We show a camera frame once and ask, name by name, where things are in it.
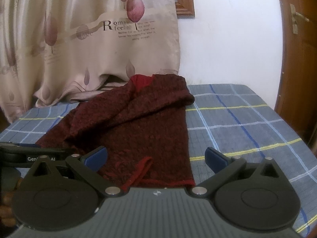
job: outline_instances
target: maroon garment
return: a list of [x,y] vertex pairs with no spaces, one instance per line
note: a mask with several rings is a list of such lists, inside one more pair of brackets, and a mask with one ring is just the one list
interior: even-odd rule
[[98,172],[126,189],[194,186],[185,105],[194,102],[183,77],[134,75],[70,111],[37,142],[86,154],[108,150]]

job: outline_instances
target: plaid bed sheet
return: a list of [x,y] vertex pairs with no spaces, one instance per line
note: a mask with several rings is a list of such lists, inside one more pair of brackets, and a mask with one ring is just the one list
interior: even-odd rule
[[[273,157],[301,199],[294,229],[305,237],[317,220],[317,159],[299,136],[244,85],[188,86],[195,103],[186,108],[189,154],[196,184],[213,175],[207,147],[248,162]],[[35,143],[78,103],[33,108],[0,133],[0,141]],[[27,169],[19,169],[24,176]]]

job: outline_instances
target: silver screw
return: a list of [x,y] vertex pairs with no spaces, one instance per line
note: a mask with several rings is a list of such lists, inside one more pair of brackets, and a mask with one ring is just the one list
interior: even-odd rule
[[191,191],[196,195],[204,195],[207,193],[207,189],[205,187],[194,187]]
[[108,188],[105,190],[105,192],[106,192],[107,194],[109,194],[109,195],[117,195],[117,194],[120,193],[120,191],[121,191],[121,189],[118,188],[118,187],[108,187]]

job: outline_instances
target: human hand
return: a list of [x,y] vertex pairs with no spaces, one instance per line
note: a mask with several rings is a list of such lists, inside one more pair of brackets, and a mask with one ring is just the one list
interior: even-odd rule
[[[22,178],[18,180],[15,186],[15,190],[18,189],[22,180],[23,180]],[[13,216],[13,212],[11,208],[12,198],[13,198],[15,190],[10,192],[4,192],[3,196],[1,196],[0,218],[1,218],[2,224],[7,227],[14,227],[16,225],[16,219]]]

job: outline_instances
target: bed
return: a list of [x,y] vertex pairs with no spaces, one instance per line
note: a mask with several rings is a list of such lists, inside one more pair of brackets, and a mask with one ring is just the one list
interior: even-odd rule
[[[188,86],[195,103],[186,108],[191,168],[196,184],[213,175],[207,147],[248,162],[272,157],[301,199],[294,229],[305,237],[317,220],[317,159],[299,136],[244,85]],[[0,133],[0,141],[35,143],[78,103],[33,108]],[[24,176],[27,169],[19,169]]]

